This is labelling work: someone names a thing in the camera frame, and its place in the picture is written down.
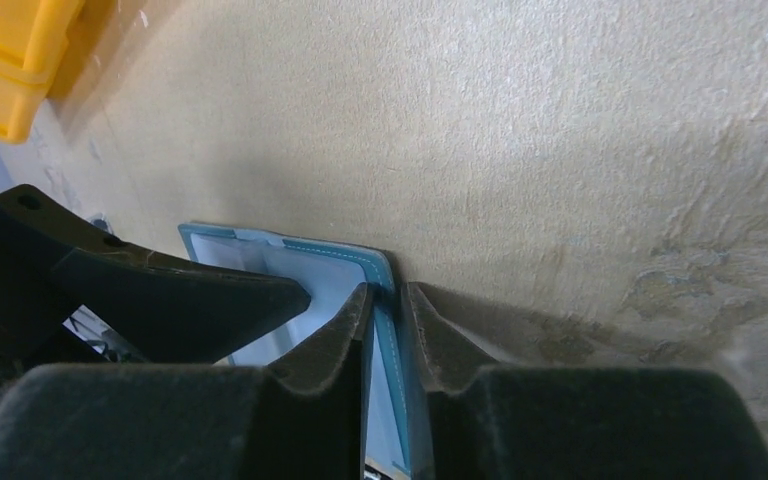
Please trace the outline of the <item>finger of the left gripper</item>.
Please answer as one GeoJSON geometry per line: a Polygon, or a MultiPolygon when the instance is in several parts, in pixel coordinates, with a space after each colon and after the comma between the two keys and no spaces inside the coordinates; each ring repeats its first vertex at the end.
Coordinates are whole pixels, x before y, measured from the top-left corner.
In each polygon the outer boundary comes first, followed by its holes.
{"type": "Polygon", "coordinates": [[[304,312],[294,280],[212,267],[109,234],[30,185],[0,193],[0,378],[96,362],[86,307],[150,363],[212,364],[304,312]]]}

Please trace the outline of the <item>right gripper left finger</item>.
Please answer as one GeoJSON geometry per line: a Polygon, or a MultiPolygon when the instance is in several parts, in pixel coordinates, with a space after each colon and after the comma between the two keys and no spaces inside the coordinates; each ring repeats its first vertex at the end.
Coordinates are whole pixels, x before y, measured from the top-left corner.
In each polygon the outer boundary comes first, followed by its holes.
{"type": "Polygon", "coordinates": [[[0,401],[0,479],[359,479],[373,300],[263,367],[35,368],[0,401]]]}

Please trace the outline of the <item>blue card holder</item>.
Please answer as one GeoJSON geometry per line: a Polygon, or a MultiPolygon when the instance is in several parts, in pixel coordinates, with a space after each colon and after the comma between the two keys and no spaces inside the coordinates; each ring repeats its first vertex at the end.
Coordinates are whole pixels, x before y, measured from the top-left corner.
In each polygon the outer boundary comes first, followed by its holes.
{"type": "Polygon", "coordinates": [[[297,281],[308,309],[228,357],[232,365],[265,365],[330,320],[360,283],[374,288],[373,354],[366,441],[366,477],[410,478],[405,383],[397,345],[398,288],[386,255],[344,243],[265,230],[184,223],[178,228],[191,260],[297,281]]]}

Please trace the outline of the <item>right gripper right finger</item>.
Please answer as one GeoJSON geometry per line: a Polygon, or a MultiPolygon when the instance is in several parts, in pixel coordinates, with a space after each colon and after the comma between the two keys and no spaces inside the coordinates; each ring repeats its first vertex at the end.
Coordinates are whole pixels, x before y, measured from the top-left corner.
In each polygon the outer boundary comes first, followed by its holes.
{"type": "Polygon", "coordinates": [[[768,448],[721,377],[494,359],[416,283],[401,293],[415,479],[768,479],[768,448]]]}

